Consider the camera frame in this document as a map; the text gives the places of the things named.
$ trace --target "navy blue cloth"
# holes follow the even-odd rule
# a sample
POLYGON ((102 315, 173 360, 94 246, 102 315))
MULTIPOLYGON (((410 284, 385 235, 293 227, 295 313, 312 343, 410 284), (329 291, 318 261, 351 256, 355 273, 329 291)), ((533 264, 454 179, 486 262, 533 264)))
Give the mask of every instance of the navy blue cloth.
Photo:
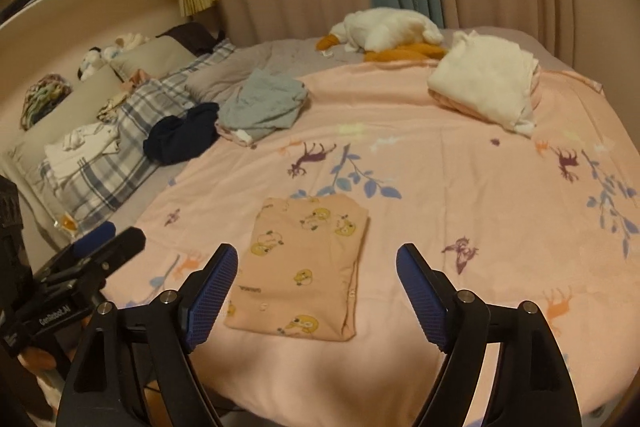
POLYGON ((192 107, 184 118, 166 116, 151 128, 142 144, 145 156, 162 165, 197 158, 218 139, 218 104, 205 102, 192 107))

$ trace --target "grey pillow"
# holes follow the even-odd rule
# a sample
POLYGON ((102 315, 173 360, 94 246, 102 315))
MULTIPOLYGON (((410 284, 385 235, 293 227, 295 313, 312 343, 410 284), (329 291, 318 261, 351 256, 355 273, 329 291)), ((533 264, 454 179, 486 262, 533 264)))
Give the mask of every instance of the grey pillow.
POLYGON ((195 59, 196 56, 178 41, 163 36, 121 53, 109 65, 123 82, 127 82, 138 70, 146 71, 153 78, 164 78, 187 67, 195 59))
POLYGON ((51 113, 23 133, 0 154, 0 168, 29 203, 38 224, 53 236, 51 219, 60 219, 62 206, 40 175, 44 146, 57 142, 74 129, 97 122, 100 108, 121 90, 122 82, 104 66, 79 84, 51 113))

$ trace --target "yellow duck print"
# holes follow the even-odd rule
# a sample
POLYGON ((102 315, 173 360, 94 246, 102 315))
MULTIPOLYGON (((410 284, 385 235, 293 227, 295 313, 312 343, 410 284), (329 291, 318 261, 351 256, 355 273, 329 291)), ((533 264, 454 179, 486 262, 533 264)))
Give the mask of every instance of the yellow duck print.
POLYGON ((284 245, 282 236, 278 232, 270 230, 258 236, 258 240, 251 245, 251 252, 262 257, 276 248, 277 245, 284 245))
POLYGON ((318 329, 318 319, 311 315, 297 315, 285 329, 300 328, 303 333, 311 334, 318 329))
POLYGON ((304 269, 296 273, 296 276, 293 277, 293 280, 298 286, 308 286, 313 282, 314 275, 311 270, 304 269))
POLYGON ((338 223, 336 224, 337 228, 334 230, 335 233, 345 237, 353 235, 356 231, 356 225, 349 221, 349 219, 347 219, 348 217, 349 216, 341 216, 340 219, 338 219, 338 223))
POLYGON ((331 217, 331 211, 327 208, 316 208, 305 219, 300 220, 300 225, 305 230, 316 230, 320 225, 326 223, 331 217))

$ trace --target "deer print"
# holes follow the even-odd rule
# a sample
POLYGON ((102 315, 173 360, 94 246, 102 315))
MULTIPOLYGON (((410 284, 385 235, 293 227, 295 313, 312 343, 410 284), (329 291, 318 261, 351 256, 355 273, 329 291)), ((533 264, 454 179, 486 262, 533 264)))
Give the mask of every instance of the deer print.
POLYGON ((449 245, 442 250, 442 253, 454 251, 458 256, 456 257, 456 268, 458 269, 458 275, 462 274, 462 270, 465 269, 466 263, 471 261, 476 255, 478 255, 478 248, 469 248, 469 240, 466 237, 461 237, 453 245, 449 245))
POLYGON ((542 156, 542 152, 549 149, 549 142, 537 141, 536 142, 536 152, 542 156))
POLYGON ((334 146, 329 150, 325 150, 324 145, 322 144, 319 144, 319 145, 320 145, 320 150, 318 152, 314 152, 316 150, 316 144, 313 144, 311 146, 311 149, 307 150, 306 142, 305 142, 304 154, 300 156, 300 158, 298 158, 298 161, 293 163, 291 165, 291 168, 287 171, 289 174, 291 174, 292 178, 295 178, 299 174, 306 174, 306 169, 303 169, 301 166, 303 163, 315 163, 315 162, 324 161, 326 159, 326 156, 330 152, 333 152, 335 149, 335 143, 334 143, 334 146))
POLYGON ((569 182, 575 182, 578 179, 578 174, 568 171, 567 167, 577 167, 578 166, 578 154, 575 152, 573 155, 569 151, 564 151, 562 153, 561 149, 554 149, 553 147, 549 147, 556 156, 558 156, 558 163, 560 164, 560 171, 562 172, 562 178, 569 182))
POLYGON ((554 320, 558 317, 562 317, 566 315, 569 310, 569 302, 574 297, 574 294, 571 291, 571 287, 569 287, 569 296, 565 297, 560 288, 556 288, 560 299, 556 302, 556 294, 553 290, 551 290, 551 296, 548 297, 546 293, 543 292, 546 300, 546 320, 549 322, 549 327, 551 327, 551 331, 557 333, 558 335, 562 334, 562 331, 559 328, 554 326, 554 320))
POLYGON ((188 273, 191 273, 194 270, 200 268, 200 262, 202 261, 202 257, 197 253, 188 253, 187 257, 182 261, 174 271, 174 277, 176 279, 182 278, 182 271, 187 270, 188 273))

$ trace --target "white baby clothes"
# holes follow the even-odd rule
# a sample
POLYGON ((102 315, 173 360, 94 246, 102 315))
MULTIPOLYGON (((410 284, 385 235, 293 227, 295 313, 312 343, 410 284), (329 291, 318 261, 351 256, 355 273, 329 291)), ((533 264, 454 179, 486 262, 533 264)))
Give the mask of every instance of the white baby clothes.
POLYGON ((100 154, 119 150, 115 125, 92 123, 66 134, 57 143, 46 145, 44 152, 59 185, 100 154))

